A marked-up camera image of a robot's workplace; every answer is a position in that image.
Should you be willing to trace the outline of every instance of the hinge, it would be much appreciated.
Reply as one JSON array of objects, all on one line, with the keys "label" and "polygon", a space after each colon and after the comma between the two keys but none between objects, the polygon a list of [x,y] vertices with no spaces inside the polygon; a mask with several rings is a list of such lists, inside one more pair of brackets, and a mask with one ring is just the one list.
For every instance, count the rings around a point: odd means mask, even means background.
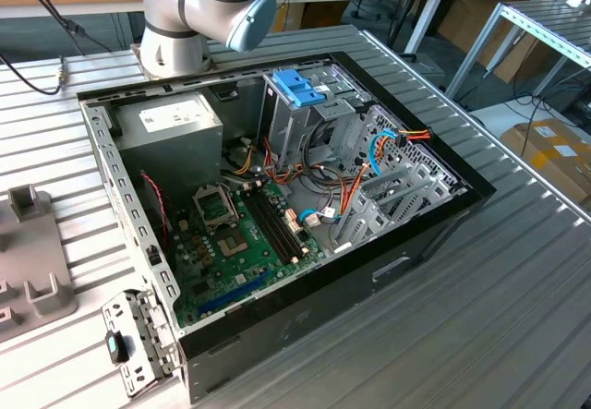
[{"label": "hinge", "polygon": [[175,337],[152,290],[122,292],[102,308],[111,361],[134,397],[180,367]]}]

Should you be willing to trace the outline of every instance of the open computer tower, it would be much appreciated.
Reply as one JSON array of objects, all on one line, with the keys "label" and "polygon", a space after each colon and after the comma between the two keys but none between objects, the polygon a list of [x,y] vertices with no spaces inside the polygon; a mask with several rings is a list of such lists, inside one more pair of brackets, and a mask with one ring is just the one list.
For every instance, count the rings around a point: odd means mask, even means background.
[{"label": "open computer tower", "polygon": [[79,95],[142,276],[103,307],[133,397],[194,403],[425,261],[494,188],[346,54]]}]

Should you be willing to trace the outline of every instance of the red cable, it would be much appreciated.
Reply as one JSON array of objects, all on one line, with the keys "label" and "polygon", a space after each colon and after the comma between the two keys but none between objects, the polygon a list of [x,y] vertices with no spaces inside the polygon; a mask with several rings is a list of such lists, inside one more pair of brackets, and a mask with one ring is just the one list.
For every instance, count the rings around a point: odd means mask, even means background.
[{"label": "red cable", "polygon": [[162,191],[160,190],[160,188],[158,187],[158,185],[156,185],[156,183],[154,183],[154,180],[152,180],[150,177],[148,177],[146,174],[140,174],[144,179],[146,179],[148,181],[148,183],[151,184],[151,186],[154,189],[154,192],[156,193],[156,197],[158,198],[158,202],[160,203],[160,213],[163,216],[163,245],[164,245],[164,249],[166,249],[166,235],[168,234],[168,231],[166,230],[166,212],[164,211],[164,202],[163,202],[163,196],[162,196]]}]

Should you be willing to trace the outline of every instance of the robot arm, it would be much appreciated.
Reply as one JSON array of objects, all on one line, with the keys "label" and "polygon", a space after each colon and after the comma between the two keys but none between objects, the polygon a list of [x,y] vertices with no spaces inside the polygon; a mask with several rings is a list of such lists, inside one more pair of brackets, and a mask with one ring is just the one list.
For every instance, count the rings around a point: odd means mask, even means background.
[{"label": "robot arm", "polygon": [[141,62],[154,76],[207,68],[206,37],[238,52],[256,48],[273,22],[275,0],[144,0]]}]

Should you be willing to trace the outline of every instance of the aluminum extrusion table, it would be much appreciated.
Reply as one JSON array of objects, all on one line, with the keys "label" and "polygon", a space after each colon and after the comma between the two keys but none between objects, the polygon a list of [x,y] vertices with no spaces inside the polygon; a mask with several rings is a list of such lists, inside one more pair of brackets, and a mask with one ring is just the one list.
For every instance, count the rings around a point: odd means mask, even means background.
[{"label": "aluminum extrusion table", "polygon": [[449,98],[452,99],[462,87],[468,72],[502,18],[508,19],[514,26],[488,63],[487,69],[492,69],[505,56],[521,30],[562,54],[556,66],[534,91],[535,95],[548,86],[568,60],[573,60],[581,67],[591,66],[591,14],[573,9],[559,0],[499,3],[445,91]]},{"label": "aluminum extrusion table", "polygon": [[[434,259],[218,390],[204,408],[560,407],[591,391],[589,218],[366,32],[270,35],[220,67],[345,51],[498,189]],[[20,64],[50,86],[57,60]],[[3,407],[120,407],[100,306],[139,286],[101,185],[76,90],[142,81],[132,53],[68,60],[54,97],[0,68],[0,195],[53,197],[78,310],[0,344]],[[187,407],[170,379],[133,407]]]}]

